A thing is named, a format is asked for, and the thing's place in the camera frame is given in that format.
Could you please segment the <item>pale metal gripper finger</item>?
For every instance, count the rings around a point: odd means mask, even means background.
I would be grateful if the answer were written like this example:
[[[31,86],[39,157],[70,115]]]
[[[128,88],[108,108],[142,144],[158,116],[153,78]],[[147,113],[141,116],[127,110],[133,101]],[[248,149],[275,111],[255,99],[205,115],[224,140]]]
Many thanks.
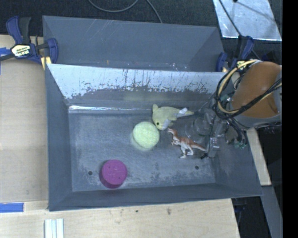
[[[219,140],[216,137],[210,137],[208,141],[207,147],[207,155],[209,158],[214,158],[216,154],[219,152]]]

